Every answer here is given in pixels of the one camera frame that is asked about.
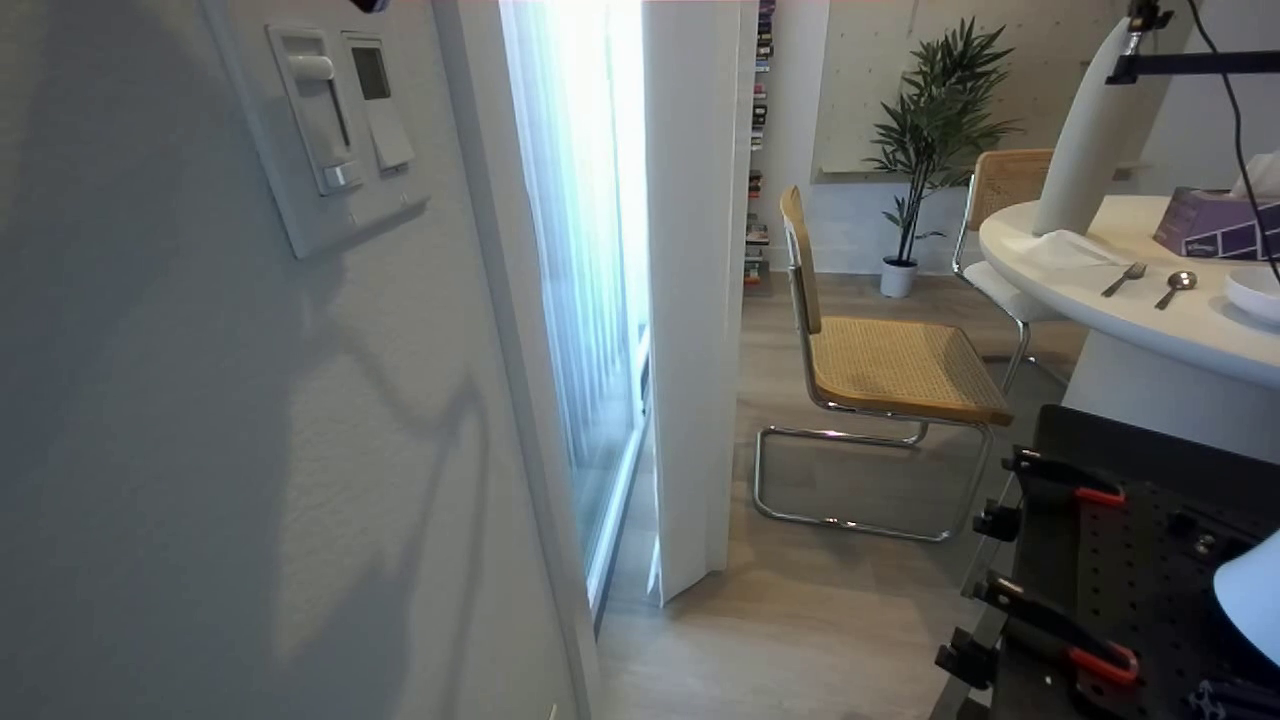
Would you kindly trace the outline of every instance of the woven chair seat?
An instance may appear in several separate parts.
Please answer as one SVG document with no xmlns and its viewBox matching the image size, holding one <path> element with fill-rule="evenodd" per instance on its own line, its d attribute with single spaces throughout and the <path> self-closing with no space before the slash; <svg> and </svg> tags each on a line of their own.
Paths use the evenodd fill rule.
<svg viewBox="0 0 1280 720">
<path fill-rule="evenodd" d="M 1009 424 L 1009 399 L 951 323 L 826 317 L 811 349 L 811 395 L 884 416 Z"/>
</svg>

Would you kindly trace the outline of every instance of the chair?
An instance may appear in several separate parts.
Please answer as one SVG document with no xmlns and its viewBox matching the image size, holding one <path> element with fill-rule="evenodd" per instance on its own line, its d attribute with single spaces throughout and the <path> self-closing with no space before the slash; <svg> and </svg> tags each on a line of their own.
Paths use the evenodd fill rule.
<svg viewBox="0 0 1280 720">
<path fill-rule="evenodd" d="M 1042 304 L 1034 292 L 1016 288 L 1012 279 L 1005 279 L 989 260 L 969 260 L 974 257 L 969 238 L 981 233 L 981 223 L 991 210 L 1035 198 L 1047 176 L 1047 159 L 1052 159 L 1052 147 L 996 147 L 978 156 L 964 221 L 951 248 L 951 270 L 978 292 L 986 292 L 1016 329 L 1016 349 L 1009 354 L 1005 389 L 1020 362 L 1035 362 L 1034 323 L 1060 319 L 1060 310 Z"/>
<path fill-rule="evenodd" d="M 755 431 L 754 503 L 766 516 L 790 521 L 790 524 L 875 530 L 875 534 L 902 534 L 902 539 L 950 539 L 960 516 L 974 508 L 974 490 L 989 457 L 989 428 L 1012 418 L 1002 384 L 989 374 L 969 337 L 951 323 L 826 317 L 815 270 L 811 270 L 811 238 L 810 238 L 804 202 L 795 188 L 783 192 L 781 210 L 783 210 L 783 237 L 794 248 L 794 295 L 795 295 L 795 319 L 801 319 L 795 329 L 801 329 L 804 384 L 811 404 L 826 412 L 902 418 L 908 424 L 908 437 L 852 437 L 839 428 L 766 424 Z M 871 448 L 920 450 L 930 424 L 960 424 L 981 431 L 978 463 L 969 472 L 964 501 L 950 526 L 908 530 L 887 524 L 865 524 L 858 516 L 804 516 L 804 512 L 768 503 L 768 477 L 766 477 L 768 439 L 790 437 L 810 445 L 871 445 Z"/>
</svg>

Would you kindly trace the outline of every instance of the wooden floor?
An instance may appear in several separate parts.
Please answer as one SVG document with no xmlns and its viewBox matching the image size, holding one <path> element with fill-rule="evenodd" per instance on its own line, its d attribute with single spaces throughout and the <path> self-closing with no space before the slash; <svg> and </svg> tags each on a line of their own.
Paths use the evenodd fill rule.
<svg viewBox="0 0 1280 720">
<path fill-rule="evenodd" d="M 951 319 L 989 354 L 1012 342 L 1009 319 L 958 279 L 925 279 L 908 300 L 882 300 L 870 279 L 826 279 L 826 300 L 827 310 Z M 1076 349 L 1076 329 L 1044 331 L 1047 367 L 1066 372 Z M 1029 367 L 1016 372 L 1009 395 L 1016 424 L 996 437 L 981 495 L 1002 490 L 1002 457 L 1012 439 L 1034 437 L 1035 407 L 1060 399 L 1060 384 Z M 727 572 L 709 574 L 668 606 L 650 601 L 657 503 L 650 472 L 637 478 L 602 621 L 603 720 L 930 715 L 944 683 L 944 672 L 932 662 L 938 644 L 974 621 L 958 588 L 974 572 L 978 539 L 964 530 L 951 545 L 925 548 L 766 521 L 750 501 L 754 431 L 766 418 L 827 418 L 804 399 L 783 279 L 746 300 Z M 958 431 L 938 431 L 932 445 L 939 457 L 974 448 Z M 884 457 L 844 457 L 833 468 L 852 472 L 865 460 L 884 463 Z M 930 472 L 939 468 L 925 468 L 920 482 L 912 463 L 902 460 L 902 477 L 918 478 L 918 495 L 932 495 Z"/>
</svg>

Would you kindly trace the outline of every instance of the potted plant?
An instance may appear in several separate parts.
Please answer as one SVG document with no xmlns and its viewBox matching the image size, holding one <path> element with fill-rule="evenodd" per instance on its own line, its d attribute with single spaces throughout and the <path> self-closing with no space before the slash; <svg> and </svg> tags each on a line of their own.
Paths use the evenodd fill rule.
<svg viewBox="0 0 1280 720">
<path fill-rule="evenodd" d="M 1009 132 L 1009 122 L 989 112 L 1009 56 L 1002 34 L 1005 28 L 981 30 L 978 20 L 960 20 L 939 38 L 925 38 L 912 51 L 902 90 L 882 105 L 884 121 L 871 137 L 871 162 L 908 183 L 884 210 L 898 227 L 898 250 L 884 257 L 882 270 L 884 295 L 912 288 L 918 238 L 939 237 L 920 233 L 925 195 L 950 178 L 964 178 L 974 159 Z"/>
</svg>

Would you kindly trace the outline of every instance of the wicker backrest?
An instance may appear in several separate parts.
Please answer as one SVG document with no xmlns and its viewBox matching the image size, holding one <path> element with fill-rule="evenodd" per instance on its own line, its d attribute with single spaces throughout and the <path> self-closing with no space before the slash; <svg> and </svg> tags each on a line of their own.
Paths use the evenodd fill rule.
<svg viewBox="0 0 1280 720">
<path fill-rule="evenodd" d="M 1042 195 L 1052 147 L 996 147 L 978 156 L 964 233 L 978 233 L 991 210 Z"/>
<path fill-rule="evenodd" d="M 801 329 L 810 337 L 815 337 L 815 331 L 826 331 L 826 308 L 815 295 L 811 238 L 810 238 L 801 188 L 790 188 L 781 195 L 781 210 L 783 210 L 783 237 L 790 237 L 790 257 L 794 257 L 794 292 L 795 292 Z"/>
</svg>

